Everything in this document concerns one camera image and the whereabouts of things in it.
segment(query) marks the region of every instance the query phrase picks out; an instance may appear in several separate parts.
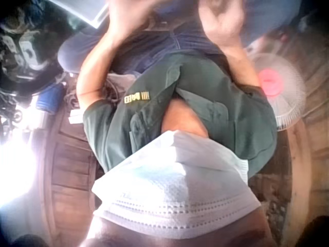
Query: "green shirt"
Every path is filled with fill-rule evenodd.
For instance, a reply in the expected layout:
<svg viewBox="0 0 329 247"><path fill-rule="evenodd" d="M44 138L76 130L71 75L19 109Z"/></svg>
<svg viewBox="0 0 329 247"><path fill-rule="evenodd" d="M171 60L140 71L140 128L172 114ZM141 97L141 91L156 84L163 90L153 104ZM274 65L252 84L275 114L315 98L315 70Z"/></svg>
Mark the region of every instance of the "green shirt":
<svg viewBox="0 0 329 247"><path fill-rule="evenodd" d="M161 134L175 92L196 112L212 140L249 161L249 177L272 157L277 125L263 91L237 87L207 58L169 54L137 79L117 109L100 100L84 113L88 142L105 172Z"/></svg>

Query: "surgical mask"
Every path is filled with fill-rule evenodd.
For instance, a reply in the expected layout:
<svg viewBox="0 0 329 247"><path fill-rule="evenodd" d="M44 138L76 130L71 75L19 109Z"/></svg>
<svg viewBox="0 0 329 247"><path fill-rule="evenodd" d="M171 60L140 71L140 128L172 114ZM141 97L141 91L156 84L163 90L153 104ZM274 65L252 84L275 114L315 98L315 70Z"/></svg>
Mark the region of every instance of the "surgical mask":
<svg viewBox="0 0 329 247"><path fill-rule="evenodd" d="M168 131L95 182L94 215L146 235L195 238L260 207L247 172L224 146Z"/></svg>

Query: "person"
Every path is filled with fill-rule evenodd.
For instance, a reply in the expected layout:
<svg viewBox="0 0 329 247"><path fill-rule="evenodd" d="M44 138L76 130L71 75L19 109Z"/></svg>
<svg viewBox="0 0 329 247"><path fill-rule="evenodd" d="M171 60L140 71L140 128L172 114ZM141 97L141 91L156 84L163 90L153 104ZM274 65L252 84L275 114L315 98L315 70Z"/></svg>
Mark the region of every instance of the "person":
<svg viewBox="0 0 329 247"><path fill-rule="evenodd" d="M106 33L82 66L90 40L66 61L105 171L82 246L275 246L247 185L272 157L277 127L243 49L243 1L200 0L199 21L141 33L162 2L110 0ZM102 94L110 68L141 74L117 107Z"/></svg>

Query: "denim jeans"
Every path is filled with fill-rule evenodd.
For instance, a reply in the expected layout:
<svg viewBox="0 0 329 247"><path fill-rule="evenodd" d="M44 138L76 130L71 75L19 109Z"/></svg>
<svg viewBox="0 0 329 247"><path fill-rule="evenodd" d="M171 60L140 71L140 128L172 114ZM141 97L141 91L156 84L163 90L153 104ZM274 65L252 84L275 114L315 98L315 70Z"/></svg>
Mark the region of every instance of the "denim jeans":
<svg viewBox="0 0 329 247"><path fill-rule="evenodd" d="M243 45L246 47L264 34L288 25L298 14L300 4L301 0L245 0ZM156 12L162 21L184 16L194 18L173 31L142 31L131 37L113 61L111 69L115 73L143 73L164 55L178 50L196 50L213 60L221 56L221 51L205 36L197 15L197 0L174 0L160 6ZM79 73L84 59L107 28L106 22L98 29L87 27L66 40L58 53L64 70Z"/></svg>

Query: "bright light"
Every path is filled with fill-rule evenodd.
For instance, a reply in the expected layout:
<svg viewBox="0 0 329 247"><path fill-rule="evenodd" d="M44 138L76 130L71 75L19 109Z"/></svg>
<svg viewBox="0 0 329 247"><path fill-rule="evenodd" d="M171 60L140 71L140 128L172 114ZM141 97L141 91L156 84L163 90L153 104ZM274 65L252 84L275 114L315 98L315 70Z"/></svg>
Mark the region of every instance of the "bright light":
<svg viewBox="0 0 329 247"><path fill-rule="evenodd" d="M0 146L0 207L30 190L35 169L35 156L21 133Z"/></svg>

